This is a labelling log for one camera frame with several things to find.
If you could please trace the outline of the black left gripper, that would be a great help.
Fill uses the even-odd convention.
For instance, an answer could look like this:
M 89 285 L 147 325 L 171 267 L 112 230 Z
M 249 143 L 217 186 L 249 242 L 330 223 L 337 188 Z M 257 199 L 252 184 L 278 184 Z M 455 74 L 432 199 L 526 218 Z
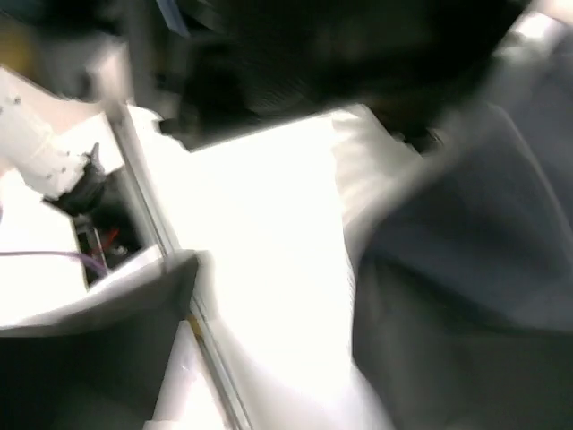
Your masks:
M 184 34 L 162 133 L 197 148 L 347 104 L 423 134 L 463 99 L 525 1 L 162 1 Z

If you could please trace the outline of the white pillow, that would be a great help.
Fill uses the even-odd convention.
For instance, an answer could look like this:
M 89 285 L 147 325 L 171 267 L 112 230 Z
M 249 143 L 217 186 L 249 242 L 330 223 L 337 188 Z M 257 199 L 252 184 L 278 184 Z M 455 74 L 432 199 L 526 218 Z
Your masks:
M 366 244 L 379 221 L 412 193 L 423 157 L 393 138 L 364 105 L 331 115 L 336 183 L 342 201 L 346 247 Z

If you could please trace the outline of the dark grey checked pillowcase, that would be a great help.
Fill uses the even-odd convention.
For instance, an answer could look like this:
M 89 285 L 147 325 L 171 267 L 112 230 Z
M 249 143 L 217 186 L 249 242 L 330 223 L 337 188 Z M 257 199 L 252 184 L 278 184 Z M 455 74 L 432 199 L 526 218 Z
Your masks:
M 572 29 L 375 229 L 353 356 L 396 429 L 572 426 Z

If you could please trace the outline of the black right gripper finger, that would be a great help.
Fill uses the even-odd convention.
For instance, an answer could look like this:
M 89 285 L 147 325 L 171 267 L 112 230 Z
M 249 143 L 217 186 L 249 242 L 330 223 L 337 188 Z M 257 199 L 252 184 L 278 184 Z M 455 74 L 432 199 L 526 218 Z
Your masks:
M 143 278 L 86 310 L 1 332 L 3 429 L 141 429 L 158 399 L 181 320 L 175 279 Z

